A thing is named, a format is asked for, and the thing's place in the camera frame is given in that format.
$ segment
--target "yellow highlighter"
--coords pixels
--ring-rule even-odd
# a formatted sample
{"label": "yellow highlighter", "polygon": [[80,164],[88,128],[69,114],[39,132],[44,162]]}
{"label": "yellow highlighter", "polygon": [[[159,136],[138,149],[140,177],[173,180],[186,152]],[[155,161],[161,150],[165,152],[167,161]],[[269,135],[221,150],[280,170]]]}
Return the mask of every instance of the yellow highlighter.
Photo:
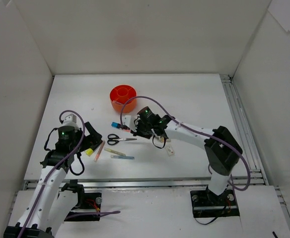
{"label": "yellow highlighter", "polygon": [[107,151],[107,152],[110,152],[110,153],[116,154],[116,155],[126,156],[126,154],[124,154],[124,153],[118,152],[118,151],[116,151],[116,150],[111,150],[111,149],[109,149],[109,148],[104,148],[104,150]]}
{"label": "yellow highlighter", "polygon": [[86,155],[87,156],[91,156],[93,154],[93,150],[91,148],[88,148],[86,151],[85,151]]}

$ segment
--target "scissor handle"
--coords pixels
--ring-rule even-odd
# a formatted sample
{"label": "scissor handle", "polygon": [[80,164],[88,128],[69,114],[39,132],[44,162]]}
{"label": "scissor handle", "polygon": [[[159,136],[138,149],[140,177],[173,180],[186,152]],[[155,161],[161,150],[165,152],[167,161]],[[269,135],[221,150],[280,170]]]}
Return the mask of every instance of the scissor handle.
{"label": "scissor handle", "polygon": [[107,141],[107,144],[108,145],[116,145],[117,143],[119,143],[120,141],[119,140],[113,140],[113,139],[109,139]]}
{"label": "scissor handle", "polygon": [[119,137],[117,134],[109,134],[109,135],[107,136],[107,138],[108,138],[109,140],[120,139],[120,137]]}

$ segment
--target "red bowl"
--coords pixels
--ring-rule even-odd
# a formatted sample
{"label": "red bowl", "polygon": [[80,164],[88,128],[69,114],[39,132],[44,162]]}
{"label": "red bowl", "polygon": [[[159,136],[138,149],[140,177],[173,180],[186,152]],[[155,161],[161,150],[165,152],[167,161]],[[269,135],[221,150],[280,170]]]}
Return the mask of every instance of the red bowl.
{"label": "red bowl", "polygon": [[[112,107],[118,113],[121,112],[123,104],[125,104],[130,98],[135,97],[136,90],[130,85],[119,85],[112,89],[110,92],[110,100]],[[130,113],[137,104],[137,100],[133,99],[124,107],[123,113]]]}

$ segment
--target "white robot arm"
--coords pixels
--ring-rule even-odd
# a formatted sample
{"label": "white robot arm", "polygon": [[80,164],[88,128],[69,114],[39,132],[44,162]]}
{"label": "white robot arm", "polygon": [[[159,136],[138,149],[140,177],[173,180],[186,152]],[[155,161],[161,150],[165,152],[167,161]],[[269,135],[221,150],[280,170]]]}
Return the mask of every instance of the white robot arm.
{"label": "white robot arm", "polygon": [[71,114],[61,127],[52,130],[58,130],[56,148],[47,149],[48,136],[44,146],[48,153],[40,163],[43,168],[32,199],[17,224],[6,228],[4,238],[53,238],[72,208],[82,204],[84,188],[77,180],[66,183],[60,192],[59,187],[71,170],[74,154],[79,158],[82,151],[94,150],[102,142],[102,135],[89,122],[84,126],[90,135],[84,135],[76,124],[76,116]]}
{"label": "white robot arm", "polygon": [[226,190],[232,168],[238,162],[239,157],[218,141],[193,133],[180,124],[184,124],[194,130],[204,132],[205,134],[221,138],[242,153],[241,147],[228,129],[223,126],[220,126],[218,129],[207,129],[182,122],[176,123],[168,115],[162,118],[159,115],[155,115],[149,107],[140,110],[137,117],[123,117],[123,125],[129,127],[131,133],[135,136],[141,136],[148,139],[152,136],[162,136],[165,139],[178,139],[204,149],[207,153],[210,166],[214,170],[207,189],[212,193],[211,196],[213,199],[216,200],[217,197],[221,197]]}

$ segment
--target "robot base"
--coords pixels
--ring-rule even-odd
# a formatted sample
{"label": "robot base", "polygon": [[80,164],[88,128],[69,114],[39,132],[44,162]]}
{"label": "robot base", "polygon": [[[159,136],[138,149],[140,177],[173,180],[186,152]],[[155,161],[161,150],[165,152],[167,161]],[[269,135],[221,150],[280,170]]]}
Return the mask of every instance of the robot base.
{"label": "robot base", "polygon": [[[78,214],[80,212],[96,212],[96,210],[91,206],[89,203],[86,201],[89,201],[90,199],[93,201],[96,201],[97,199],[102,198],[102,193],[101,192],[85,192],[84,193],[84,199],[80,207],[73,209],[69,212],[68,216]],[[96,204],[96,206],[101,209],[101,204]],[[83,215],[83,216],[78,216],[78,217],[73,217],[70,219],[67,219],[66,222],[96,222],[100,221],[99,216],[92,216],[92,215]]]}
{"label": "robot base", "polygon": [[227,189],[225,193],[225,199],[214,204],[208,199],[205,190],[190,191],[194,218],[240,216],[233,191]]}

